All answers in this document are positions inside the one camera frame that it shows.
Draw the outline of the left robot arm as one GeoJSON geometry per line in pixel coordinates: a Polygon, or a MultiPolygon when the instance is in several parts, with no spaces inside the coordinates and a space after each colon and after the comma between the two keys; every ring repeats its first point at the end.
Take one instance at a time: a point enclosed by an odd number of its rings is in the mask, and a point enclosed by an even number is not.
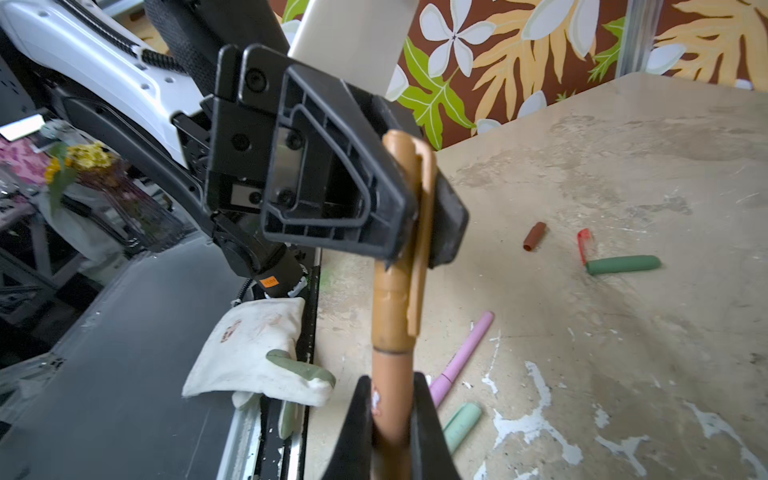
{"type": "Polygon", "coordinates": [[[5,1],[1,57],[21,92],[114,148],[192,218],[258,298],[297,295],[294,247],[392,265],[422,212],[383,145],[420,128],[386,89],[413,1],[312,1],[298,30],[266,1],[148,1],[160,53],[95,1],[5,1]]]}

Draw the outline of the light green pen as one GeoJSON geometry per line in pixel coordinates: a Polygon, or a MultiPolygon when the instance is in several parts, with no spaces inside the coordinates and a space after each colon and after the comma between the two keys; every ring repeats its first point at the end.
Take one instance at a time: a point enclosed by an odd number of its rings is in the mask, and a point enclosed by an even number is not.
{"type": "Polygon", "coordinates": [[[461,405],[443,428],[450,454],[454,454],[482,417],[482,407],[475,402],[461,405]]]}

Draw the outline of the brown pen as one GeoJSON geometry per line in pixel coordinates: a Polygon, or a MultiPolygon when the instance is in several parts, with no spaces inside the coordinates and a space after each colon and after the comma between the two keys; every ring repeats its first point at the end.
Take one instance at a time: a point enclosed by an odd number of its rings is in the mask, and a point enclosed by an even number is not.
{"type": "Polygon", "coordinates": [[[374,349],[371,387],[374,479],[411,478],[413,393],[413,353],[374,349]]]}

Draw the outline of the dark red marker cap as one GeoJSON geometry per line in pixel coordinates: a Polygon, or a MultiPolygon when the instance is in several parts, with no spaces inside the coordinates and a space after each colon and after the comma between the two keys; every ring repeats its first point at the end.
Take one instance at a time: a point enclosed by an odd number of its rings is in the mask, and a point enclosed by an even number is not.
{"type": "Polygon", "coordinates": [[[525,237],[523,241],[523,249],[527,252],[535,250],[542,241],[546,231],[547,224],[544,222],[537,222],[525,237]]]}

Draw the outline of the red pen cap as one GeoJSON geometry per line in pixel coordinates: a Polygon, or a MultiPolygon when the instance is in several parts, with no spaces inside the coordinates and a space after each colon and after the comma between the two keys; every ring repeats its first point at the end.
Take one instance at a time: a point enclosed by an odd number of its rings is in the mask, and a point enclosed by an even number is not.
{"type": "Polygon", "coordinates": [[[582,264],[586,265],[596,255],[595,239],[589,228],[577,233],[577,243],[582,264]]]}

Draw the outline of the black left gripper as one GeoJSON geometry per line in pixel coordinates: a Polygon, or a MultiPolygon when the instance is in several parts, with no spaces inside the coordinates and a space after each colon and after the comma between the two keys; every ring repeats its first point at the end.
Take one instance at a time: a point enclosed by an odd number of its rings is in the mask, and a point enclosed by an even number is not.
{"type": "Polygon", "coordinates": [[[369,93],[252,44],[218,52],[201,103],[208,129],[177,129],[203,151],[201,192],[180,200],[192,216],[261,213],[275,242],[392,260],[415,202],[371,124],[369,93]]]}

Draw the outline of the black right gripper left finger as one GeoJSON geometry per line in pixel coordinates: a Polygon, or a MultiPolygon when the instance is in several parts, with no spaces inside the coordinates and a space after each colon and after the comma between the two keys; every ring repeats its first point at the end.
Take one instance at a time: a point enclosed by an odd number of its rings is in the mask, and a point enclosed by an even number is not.
{"type": "Polygon", "coordinates": [[[372,382],[357,382],[322,480],[369,480],[373,451],[372,382]]]}

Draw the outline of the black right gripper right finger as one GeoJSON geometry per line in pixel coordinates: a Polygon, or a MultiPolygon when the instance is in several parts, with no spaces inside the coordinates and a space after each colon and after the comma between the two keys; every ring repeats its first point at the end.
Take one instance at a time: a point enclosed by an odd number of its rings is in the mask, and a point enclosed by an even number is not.
{"type": "Polygon", "coordinates": [[[426,378],[414,373],[410,418],[411,478],[460,480],[449,452],[426,378]]]}

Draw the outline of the dark green pen cap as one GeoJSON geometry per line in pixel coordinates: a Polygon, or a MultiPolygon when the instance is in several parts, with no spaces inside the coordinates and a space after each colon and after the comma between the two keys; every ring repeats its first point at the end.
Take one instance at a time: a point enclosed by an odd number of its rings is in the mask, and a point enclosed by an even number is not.
{"type": "Polygon", "coordinates": [[[653,255],[602,258],[587,261],[585,264],[587,273],[592,276],[649,271],[658,269],[661,266],[661,260],[653,255]]]}

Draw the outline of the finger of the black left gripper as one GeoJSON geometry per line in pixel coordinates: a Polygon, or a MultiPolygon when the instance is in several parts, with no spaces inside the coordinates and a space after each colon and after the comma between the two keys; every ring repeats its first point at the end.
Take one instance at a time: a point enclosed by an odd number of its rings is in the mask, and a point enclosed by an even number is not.
{"type": "MultiPolygon", "coordinates": [[[[371,124],[379,133],[384,129],[401,130],[423,139],[412,113],[396,102],[374,95],[371,100],[371,124]]],[[[456,258],[469,222],[469,211],[440,169],[437,169],[433,232],[429,268],[450,264],[456,258]]]]}

